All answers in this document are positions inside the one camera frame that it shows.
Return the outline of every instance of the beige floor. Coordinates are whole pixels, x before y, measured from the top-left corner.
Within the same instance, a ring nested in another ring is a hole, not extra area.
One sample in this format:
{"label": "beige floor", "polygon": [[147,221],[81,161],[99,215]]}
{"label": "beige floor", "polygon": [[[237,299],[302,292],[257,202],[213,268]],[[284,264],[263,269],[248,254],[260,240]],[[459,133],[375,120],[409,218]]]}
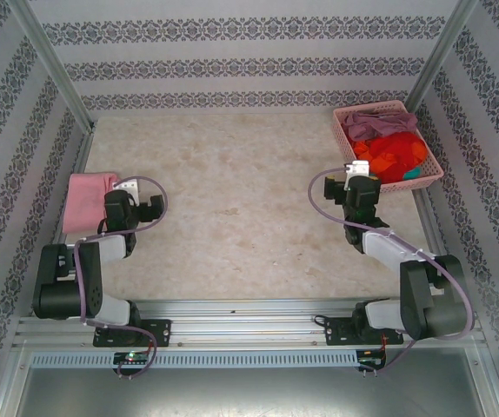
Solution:
{"label": "beige floor", "polygon": [[[398,277],[358,254],[342,226],[309,205],[309,180],[341,166],[330,114],[104,117],[86,172],[147,175],[168,191],[163,222],[133,255],[103,265],[126,299],[272,299],[398,294]],[[142,184],[142,195],[152,192]],[[333,215],[342,209],[316,199]],[[427,248],[411,192],[382,195],[379,215]]]}

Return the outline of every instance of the wall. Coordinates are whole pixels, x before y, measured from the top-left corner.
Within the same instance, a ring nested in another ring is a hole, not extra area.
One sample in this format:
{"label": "wall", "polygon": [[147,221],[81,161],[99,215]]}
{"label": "wall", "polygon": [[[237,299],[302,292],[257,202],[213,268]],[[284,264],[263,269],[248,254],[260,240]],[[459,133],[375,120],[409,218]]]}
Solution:
{"label": "wall", "polygon": [[0,0],[0,367],[30,310],[41,247],[55,235],[83,133]]}
{"label": "wall", "polygon": [[429,188],[439,228],[499,371],[499,1],[476,6],[417,114],[446,172]]}
{"label": "wall", "polygon": [[456,0],[32,0],[92,117],[404,99]]}

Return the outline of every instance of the pink towel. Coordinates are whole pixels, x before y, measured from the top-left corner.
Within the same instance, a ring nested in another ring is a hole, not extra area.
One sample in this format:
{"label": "pink towel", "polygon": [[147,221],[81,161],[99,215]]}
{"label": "pink towel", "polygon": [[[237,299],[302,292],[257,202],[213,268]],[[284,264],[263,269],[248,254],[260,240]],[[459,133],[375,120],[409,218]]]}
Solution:
{"label": "pink towel", "polygon": [[367,141],[375,137],[390,136],[397,132],[416,132],[417,119],[411,113],[394,111],[371,115],[357,111],[346,117],[343,127],[354,142]]}
{"label": "pink towel", "polygon": [[72,174],[66,197],[62,230],[64,233],[96,230],[104,218],[104,195],[112,191],[116,174]]}

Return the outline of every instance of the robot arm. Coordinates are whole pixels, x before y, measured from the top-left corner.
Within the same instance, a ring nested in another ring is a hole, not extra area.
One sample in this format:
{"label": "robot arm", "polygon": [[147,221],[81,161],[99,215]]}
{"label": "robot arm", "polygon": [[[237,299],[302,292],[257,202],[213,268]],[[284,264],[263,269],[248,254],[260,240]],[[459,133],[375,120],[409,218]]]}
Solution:
{"label": "robot arm", "polygon": [[[151,204],[136,205],[130,193],[123,189],[110,191],[104,197],[106,218],[99,225],[98,234],[122,232],[102,236],[79,245],[80,268],[85,290],[86,317],[97,325],[142,327],[136,304],[118,300],[103,291],[101,265],[131,255],[136,246],[136,235],[130,232],[140,222],[152,222],[163,213],[163,197],[154,195]],[[33,295],[33,310],[41,319],[64,320],[80,315],[80,294],[75,279],[77,265],[73,256],[74,245],[47,245],[41,252],[37,281]],[[139,340],[139,334],[129,331],[97,328],[97,335],[114,333],[109,340],[119,346],[129,346]]]}
{"label": "robot arm", "polygon": [[[354,331],[360,335],[371,329],[395,329],[417,341],[460,332],[467,320],[462,298],[435,267],[387,236],[389,225],[376,217],[380,191],[381,182],[369,177],[369,165],[364,161],[347,166],[346,182],[325,178],[324,183],[325,198],[343,206],[346,221],[376,229],[365,231],[345,225],[348,243],[400,275],[400,299],[358,303],[353,314]],[[454,256],[423,254],[466,288],[462,267]]]}

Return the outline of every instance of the pink basket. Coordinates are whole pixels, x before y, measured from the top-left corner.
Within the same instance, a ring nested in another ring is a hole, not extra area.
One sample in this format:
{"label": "pink basket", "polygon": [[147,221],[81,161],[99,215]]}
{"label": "pink basket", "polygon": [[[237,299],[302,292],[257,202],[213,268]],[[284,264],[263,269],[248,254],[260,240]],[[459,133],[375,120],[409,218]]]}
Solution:
{"label": "pink basket", "polygon": [[[336,109],[333,112],[333,134],[335,135],[336,142],[338,143],[338,147],[343,154],[345,162],[351,162],[356,160],[356,154],[352,149],[352,145],[346,137],[344,133],[343,126],[341,125],[342,121],[346,118],[347,115],[355,113],[357,111],[362,111],[365,113],[386,113],[389,111],[400,111],[402,113],[407,113],[406,108],[404,107],[403,102],[399,100],[392,100],[390,102],[380,102],[380,103],[372,103],[372,104],[362,104],[360,106],[352,106],[352,107],[343,107],[341,109]],[[419,130],[416,130],[416,135],[425,140],[422,137],[422,134]],[[381,192],[387,193],[390,191],[397,191],[400,189],[424,189],[431,185],[431,183],[435,180],[438,180],[442,177],[444,172],[441,169],[441,165],[433,156],[431,149],[428,148],[427,159],[420,165],[420,170],[422,173],[419,177],[413,180],[406,180],[400,182],[392,182],[391,184],[383,184],[381,186]]]}

